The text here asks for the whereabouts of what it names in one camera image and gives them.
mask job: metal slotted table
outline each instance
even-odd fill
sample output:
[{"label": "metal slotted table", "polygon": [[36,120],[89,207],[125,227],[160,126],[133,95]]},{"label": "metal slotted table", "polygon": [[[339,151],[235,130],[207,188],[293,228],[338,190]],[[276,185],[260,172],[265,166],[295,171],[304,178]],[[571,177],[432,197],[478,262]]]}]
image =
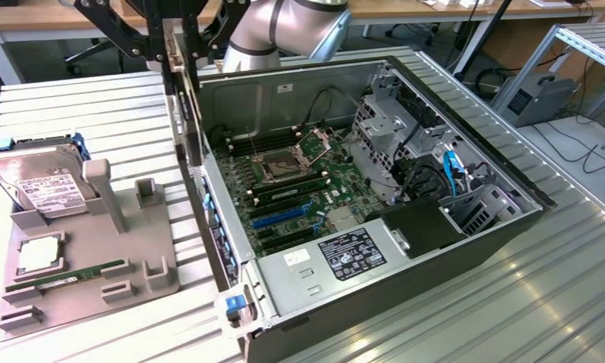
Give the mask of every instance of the metal slotted table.
[{"label": "metal slotted table", "polygon": [[[550,52],[556,39],[564,41],[564,43],[567,43],[568,46],[571,46],[576,51],[583,52],[591,59],[605,66],[605,23],[555,25],[547,33],[543,42],[538,46],[532,57],[528,59],[528,62],[518,74],[516,79],[508,86],[508,90],[503,92],[503,97],[494,101],[494,108],[496,110],[503,110],[510,104],[518,90],[520,89],[524,79],[536,69],[538,63],[540,62],[543,56]],[[562,57],[559,62],[552,66],[552,70],[558,70],[564,60],[566,57]],[[605,92],[591,105],[587,114],[592,115],[604,102]]]},{"label": "metal slotted table", "polygon": [[[287,361],[605,361],[600,201],[564,179],[551,159],[423,53],[387,48],[346,52],[338,60],[383,55],[399,57],[559,207],[479,268]],[[176,168],[160,83],[156,73],[136,73],[3,88],[0,135],[53,135],[75,128],[95,157],[113,164],[115,189],[148,176],[168,186],[183,288],[153,302],[0,343],[0,361],[243,360],[213,311],[216,287]],[[0,190],[0,258],[7,210]]]}]

